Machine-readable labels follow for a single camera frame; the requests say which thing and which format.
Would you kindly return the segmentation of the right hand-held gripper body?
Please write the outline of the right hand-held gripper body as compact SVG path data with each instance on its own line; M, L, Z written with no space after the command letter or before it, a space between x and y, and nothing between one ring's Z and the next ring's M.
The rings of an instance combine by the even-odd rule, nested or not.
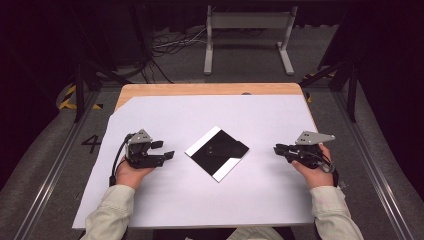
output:
M321 143L334 139L334 135L303 131L295 140L295 144L288 146L286 159L289 163L298 161L310 169L334 169L333 164L319 147Z

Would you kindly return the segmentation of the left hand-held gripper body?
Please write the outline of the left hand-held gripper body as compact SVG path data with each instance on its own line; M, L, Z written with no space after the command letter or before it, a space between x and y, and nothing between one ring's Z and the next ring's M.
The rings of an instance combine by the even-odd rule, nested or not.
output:
M128 164L136 169L162 167L165 161L162 155L149 155L151 142L154 140L144 130L132 134L126 141L125 159Z

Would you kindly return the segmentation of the person's left hand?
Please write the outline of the person's left hand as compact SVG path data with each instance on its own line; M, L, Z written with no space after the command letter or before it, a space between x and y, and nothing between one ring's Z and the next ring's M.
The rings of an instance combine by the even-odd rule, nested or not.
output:
M125 185L137 190L142 180L152 171L154 171L154 168L133 168L126 160L123 160L117 168L116 184Z

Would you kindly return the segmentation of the person's right hand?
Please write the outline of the person's right hand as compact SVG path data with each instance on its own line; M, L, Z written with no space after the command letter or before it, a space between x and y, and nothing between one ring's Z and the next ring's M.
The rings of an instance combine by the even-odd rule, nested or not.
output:
M333 175L331 173L326 173L319 168L310 169L296 160L292 162L292 166L304 177L310 189L334 185Z

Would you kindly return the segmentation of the white paper sheet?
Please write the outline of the white paper sheet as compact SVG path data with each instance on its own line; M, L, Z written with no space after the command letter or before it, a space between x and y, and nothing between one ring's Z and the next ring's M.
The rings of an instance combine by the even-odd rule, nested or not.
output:
M248 147L241 161L216 181L186 150L218 126ZM150 173L135 196L130 224L139 228L303 225L312 222L303 177L275 154L315 128L301 95L133 97L109 119L73 226L81 229L108 188L125 136L144 129L163 141L171 160Z

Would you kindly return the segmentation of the yellow and black floor tape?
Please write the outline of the yellow and black floor tape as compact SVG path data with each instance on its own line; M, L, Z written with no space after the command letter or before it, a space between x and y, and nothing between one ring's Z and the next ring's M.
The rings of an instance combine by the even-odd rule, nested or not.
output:
M76 109L77 105L70 102L72 95L76 92L76 85L71 84L66 91L62 102L59 104L59 109Z
M313 74L306 74L306 75L303 76L302 81L308 80L312 76L313 76ZM312 103L313 102L312 95L309 92L306 92L306 95L305 96L306 96L307 103Z

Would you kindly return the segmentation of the wooden table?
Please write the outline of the wooden table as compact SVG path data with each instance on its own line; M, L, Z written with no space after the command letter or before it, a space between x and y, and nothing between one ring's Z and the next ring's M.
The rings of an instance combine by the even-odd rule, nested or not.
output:
M251 135L290 140L317 130L296 83L127 84L118 105L108 139L144 129L195 140L217 127L246 141Z

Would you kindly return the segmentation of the black tripod stand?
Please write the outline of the black tripod stand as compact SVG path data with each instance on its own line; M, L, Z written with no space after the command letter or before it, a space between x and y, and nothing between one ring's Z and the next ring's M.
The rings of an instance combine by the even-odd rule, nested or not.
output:
M334 77L328 84L328 87L333 92L340 92L345 84L348 84L347 93L347 114L349 119L355 123L355 105L356 105L356 92L358 85L358 69L354 62L341 61L336 64L318 71L311 77L302 80L299 85L301 88L307 87L325 76L333 73Z
M101 79L96 75L97 72L121 85L129 84L129 81L113 73L111 67L104 63L109 53L96 14L91 13L88 8L80 10L70 7L69 11L76 28L72 43L75 45L73 52L77 63L74 83L77 106L75 122L78 123L87 109L84 87L87 86L94 92L98 92L102 87Z

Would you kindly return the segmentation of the grey metal stand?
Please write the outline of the grey metal stand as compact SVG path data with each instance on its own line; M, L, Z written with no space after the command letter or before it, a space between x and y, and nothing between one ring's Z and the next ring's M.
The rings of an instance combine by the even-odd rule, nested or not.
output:
M295 6L283 12L214 12L212 6L209 5L206 18L207 42L204 74L212 74L212 35L214 29L282 29L282 40L276 43L276 47L286 74L292 76L294 68L287 52L287 46L297 16L297 10L298 7Z

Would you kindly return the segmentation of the aluminium floor rail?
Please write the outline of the aluminium floor rail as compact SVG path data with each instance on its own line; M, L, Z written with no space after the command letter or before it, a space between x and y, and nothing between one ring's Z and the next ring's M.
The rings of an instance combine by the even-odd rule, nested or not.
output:
M347 123L356 146L359 148L364 168L373 184L373 187L398 239L416 240L400 211L399 205L389 183L387 182L380 167L376 164L373 156L371 155L360 128L356 123L351 121L351 118L347 112L347 102L344 100L343 95L339 92L333 92L332 96L344 118L344 121Z
M55 161L52 164L52 167L50 168L41 187L39 188L37 195L30 209L28 210L24 220L22 221L20 228L15 234L13 240L29 239L29 236L33 232L43 210L45 209L56 187L60 175L63 172L63 169L68 161L70 151L98 96L98 91L90 92L87 95L86 102L83 104L85 110L80 115L79 120L76 123L72 124L64 144L62 145L57 157L55 158Z

